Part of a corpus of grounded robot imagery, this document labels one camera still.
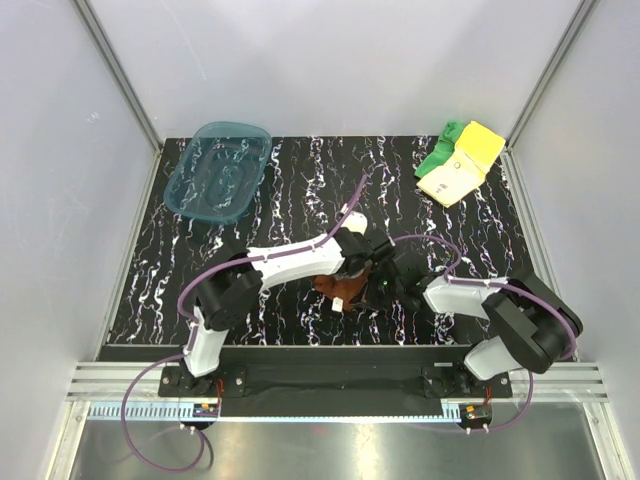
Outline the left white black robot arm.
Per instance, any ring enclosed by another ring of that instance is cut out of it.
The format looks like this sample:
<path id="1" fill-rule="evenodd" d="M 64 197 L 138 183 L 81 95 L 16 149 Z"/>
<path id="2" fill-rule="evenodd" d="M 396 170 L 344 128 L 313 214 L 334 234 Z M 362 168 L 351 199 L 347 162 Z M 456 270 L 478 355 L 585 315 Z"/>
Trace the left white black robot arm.
<path id="1" fill-rule="evenodd" d="M 394 247 L 382 231 L 365 235 L 346 227 L 278 247 L 221 246 L 214 255 L 217 264 L 179 296 L 179 313 L 191 322 L 181 384 L 196 396 L 214 388 L 226 336 L 246 319 L 262 292 L 309 277 L 354 280 L 393 254 Z"/>

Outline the brown towel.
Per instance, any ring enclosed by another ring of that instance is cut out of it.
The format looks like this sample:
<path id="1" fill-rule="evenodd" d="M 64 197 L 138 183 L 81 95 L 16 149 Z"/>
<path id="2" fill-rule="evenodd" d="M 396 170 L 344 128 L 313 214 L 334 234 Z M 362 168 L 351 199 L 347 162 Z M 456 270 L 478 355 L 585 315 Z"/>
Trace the brown towel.
<path id="1" fill-rule="evenodd" d="M 335 312 L 352 311 L 361 300 L 369 270 L 354 278 L 338 279 L 332 275 L 318 275 L 313 280 L 314 289 L 332 301 Z"/>

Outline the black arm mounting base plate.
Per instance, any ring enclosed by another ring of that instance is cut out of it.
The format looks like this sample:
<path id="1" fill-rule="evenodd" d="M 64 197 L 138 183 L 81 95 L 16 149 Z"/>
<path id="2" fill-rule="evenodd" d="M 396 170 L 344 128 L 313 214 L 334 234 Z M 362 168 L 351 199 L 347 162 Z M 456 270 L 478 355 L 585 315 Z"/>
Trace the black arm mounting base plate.
<path id="1" fill-rule="evenodd" d="M 463 367 L 468 346 L 224 346 L 219 366 L 200 377 L 184 360 L 161 373 L 162 397 L 242 398 L 276 388 L 301 392 L 401 390 L 429 399 L 506 399 L 506 373 L 477 380 Z"/>

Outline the teal transparent plastic bin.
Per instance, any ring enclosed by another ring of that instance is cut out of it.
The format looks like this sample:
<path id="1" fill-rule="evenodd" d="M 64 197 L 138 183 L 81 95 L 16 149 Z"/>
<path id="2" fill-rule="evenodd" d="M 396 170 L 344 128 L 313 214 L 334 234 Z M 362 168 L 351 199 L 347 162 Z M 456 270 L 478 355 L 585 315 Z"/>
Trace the teal transparent plastic bin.
<path id="1" fill-rule="evenodd" d="M 188 142 L 165 188 L 175 214 L 230 225 L 246 213 L 272 149 L 265 130 L 237 122 L 202 126 Z"/>

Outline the yellow towel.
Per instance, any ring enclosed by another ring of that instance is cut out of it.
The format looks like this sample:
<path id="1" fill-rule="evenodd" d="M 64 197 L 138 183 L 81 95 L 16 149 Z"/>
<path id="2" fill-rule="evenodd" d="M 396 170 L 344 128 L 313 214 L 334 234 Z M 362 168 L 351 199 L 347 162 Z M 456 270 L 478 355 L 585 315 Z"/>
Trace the yellow towel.
<path id="1" fill-rule="evenodd" d="M 480 170 L 487 173 L 505 146 L 506 140 L 485 127 L 471 121 L 455 144 L 455 149 L 464 153 Z"/>

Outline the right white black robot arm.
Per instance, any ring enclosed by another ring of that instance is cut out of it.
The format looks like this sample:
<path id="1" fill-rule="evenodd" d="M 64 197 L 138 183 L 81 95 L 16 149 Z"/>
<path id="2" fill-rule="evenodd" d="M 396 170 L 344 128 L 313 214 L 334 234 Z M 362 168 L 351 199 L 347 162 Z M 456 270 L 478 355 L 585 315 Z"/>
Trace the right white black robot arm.
<path id="1" fill-rule="evenodd" d="M 573 355 L 583 332 L 580 318 L 530 269 L 510 277 L 464 279 L 429 275 L 398 257 L 370 273 L 360 293 L 361 304 L 371 309 L 394 301 L 407 310 L 490 322 L 495 335 L 472 347 L 453 374 L 457 390 L 470 397 L 498 374 L 515 369 L 545 373 Z"/>

